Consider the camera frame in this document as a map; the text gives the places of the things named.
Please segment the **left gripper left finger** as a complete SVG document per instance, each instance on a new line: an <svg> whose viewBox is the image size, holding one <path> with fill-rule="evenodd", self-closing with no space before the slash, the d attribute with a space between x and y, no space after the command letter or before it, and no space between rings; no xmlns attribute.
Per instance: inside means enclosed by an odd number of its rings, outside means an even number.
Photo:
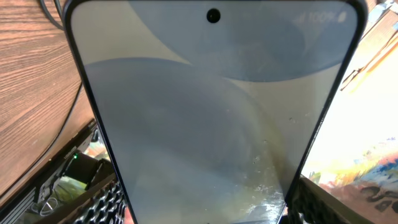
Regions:
<svg viewBox="0 0 398 224"><path fill-rule="evenodd" d="M126 200L115 174L36 224L123 224Z"/></svg>

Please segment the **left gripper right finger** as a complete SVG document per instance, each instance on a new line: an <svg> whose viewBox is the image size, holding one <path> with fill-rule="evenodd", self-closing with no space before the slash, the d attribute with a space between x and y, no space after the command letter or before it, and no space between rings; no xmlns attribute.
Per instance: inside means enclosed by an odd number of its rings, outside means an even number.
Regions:
<svg viewBox="0 0 398 224"><path fill-rule="evenodd" d="M366 219L301 176L287 201L288 224L365 224Z"/></svg>

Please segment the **blue Samsung Galaxy smartphone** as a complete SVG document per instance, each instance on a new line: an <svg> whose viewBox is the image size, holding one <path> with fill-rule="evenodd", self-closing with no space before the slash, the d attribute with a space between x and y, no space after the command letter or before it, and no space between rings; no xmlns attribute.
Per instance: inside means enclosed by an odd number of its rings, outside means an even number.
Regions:
<svg viewBox="0 0 398 224"><path fill-rule="evenodd" d="M68 1L135 223L277 223L367 15L364 1Z"/></svg>

